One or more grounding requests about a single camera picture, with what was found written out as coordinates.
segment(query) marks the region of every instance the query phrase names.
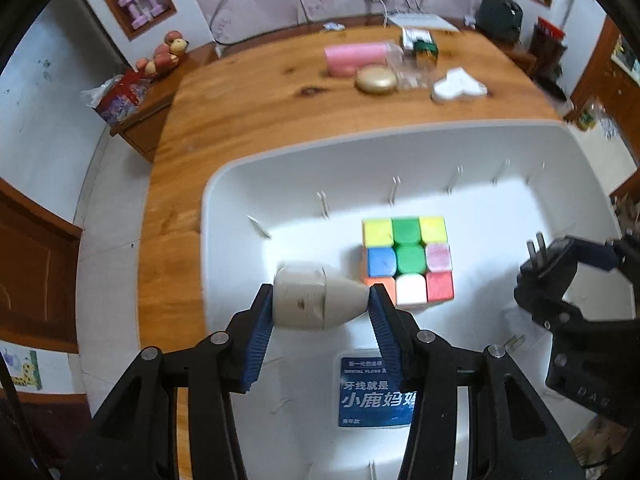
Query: door frame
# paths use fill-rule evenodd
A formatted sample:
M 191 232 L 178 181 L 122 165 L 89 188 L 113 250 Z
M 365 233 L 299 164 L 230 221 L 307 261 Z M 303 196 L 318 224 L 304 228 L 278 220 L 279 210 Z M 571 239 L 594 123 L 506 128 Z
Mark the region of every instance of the door frame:
M 591 54 L 591 59 L 584 69 L 584 72 L 582 72 L 582 76 L 580 81 L 578 81 L 578 85 L 575 87 L 574 93 L 571 94 L 574 109 L 567 115 L 566 120 L 575 121 L 582 112 L 584 105 L 587 104 L 587 101 L 593 96 L 596 81 L 602 76 L 602 73 L 609 65 L 611 54 L 613 54 L 619 37 L 620 30 L 607 15 L 602 25 L 598 43 L 596 43 L 593 54 Z
M 68 301 L 73 306 L 74 315 L 69 319 L 68 328 L 74 335 L 75 341 L 64 341 L 60 339 L 47 338 L 42 336 L 32 336 L 24 333 L 14 332 L 4 327 L 0 327 L 0 340 L 18 345 L 28 346 L 30 348 L 39 348 L 43 350 L 53 350 L 57 352 L 66 352 L 69 354 L 78 353 L 78 342 L 76 340 L 76 274 L 78 272 L 78 253 L 80 248 L 80 238 L 82 229 L 73 225 L 59 216 L 54 215 L 51 211 L 43 208 L 41 205 L 30 200 L 28 197 L 20 193 L 15 187 L 11 186 L 7 181 L 0 178 L 0 200 L 6 202 L 7 205 L 14 209 L 20 215 L 29 218 L 36 224 L 53 232 L 53 234 L 66 240 L 73 247 L 75 254 L 72 268 L 73 283 L 70 283 L 71 297 Z

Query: small figurine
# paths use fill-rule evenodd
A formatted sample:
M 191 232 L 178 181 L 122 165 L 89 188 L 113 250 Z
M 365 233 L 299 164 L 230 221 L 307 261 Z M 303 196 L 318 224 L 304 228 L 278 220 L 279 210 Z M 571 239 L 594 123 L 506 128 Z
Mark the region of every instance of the small figurine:
M 136 61 L 136 70 L 144 70 L 145 75 L 155 77 L 164 75 L 174 69 L 180 57 L 182 57 L 189 42 L 182 37 L 182 33 L 178 30 L 171 30 L 164 37 L 164 43 L 161 43 L 154 50 L 153 59 L 145 57 Z

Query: wooden table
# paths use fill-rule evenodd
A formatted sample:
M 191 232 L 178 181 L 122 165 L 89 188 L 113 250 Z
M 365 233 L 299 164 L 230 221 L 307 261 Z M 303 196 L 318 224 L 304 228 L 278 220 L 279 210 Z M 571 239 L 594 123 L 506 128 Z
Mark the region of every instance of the wooden table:
M 138 271 L 142 347 L 192 346 L 206 335 L 200 285 L 200 200 L 224 164 L 327 137 L 408 124 L 559 119 L 540 90 L 475 32 L 434 32 L 438 70 L 463 66 L 489 97 L 435 104 L 427 90 L 371 96 L 353 80 L 325 75 L 323 47 L 398 40 L 397 27 L 358 27 L 277 41 L 223 58 L 185 76 L 156 150 Z M 190 477 L 184 396 L 178 458 Z

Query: white tissue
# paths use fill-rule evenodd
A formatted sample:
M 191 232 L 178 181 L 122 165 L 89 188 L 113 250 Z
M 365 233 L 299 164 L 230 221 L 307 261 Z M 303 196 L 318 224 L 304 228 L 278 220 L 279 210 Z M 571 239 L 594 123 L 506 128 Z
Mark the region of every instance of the white tissue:
M 463 68 L 452 68 L 444 79 L 434 83 L 433 98 L 437 101 L 452 101 L 461 97 L 482 97 L 486 86 L 472 78 Z

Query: wood grain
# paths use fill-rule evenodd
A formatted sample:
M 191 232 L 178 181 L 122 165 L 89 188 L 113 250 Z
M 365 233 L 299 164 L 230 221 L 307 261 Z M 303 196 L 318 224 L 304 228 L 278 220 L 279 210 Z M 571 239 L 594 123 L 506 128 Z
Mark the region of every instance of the wood grain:
M 571 101 L 574 103 L 575 108 L 573 112 L 567 115 L 569 121 L 576 120 L 587 101 L 595 95 L 597 81 L 610 65 L 611 54 L 613 54 L 613 49 L 619 38 L 620 31 L 613 20 L 607 16 L 589 63 L 584 69 L 574 92 L 571 94 Z
M 434 32 L 438 70 L 463 66 L 490 96 L 438 105 L 427 90 L 370 96 L 325 75 L 323 48 L 399 38 L 396 27 L 358 27 L 277 41 L 223 57 L 182 80 L 156 149 L 140 244 L 141 345 L 173 351 L 206 335 L 200 285 L 200 200 L 229 161 L 310 140 L 408 124 L 557 120 L 553 108 L 498 48 L 474 32 Z M 178 432 L 186 435 L 181 397 Z M 178 462 L 190 478 L 184 443 Z
M 4 390 L 0 388 L 0 399 L 6 398 Z M 36 394 L 33 392 L 18 392 L 20 402 L 24 404 L 87 404 L 86 394 Z
M 82 229 L 0 179 L 0 337 L 78 352 L 76 273 Z

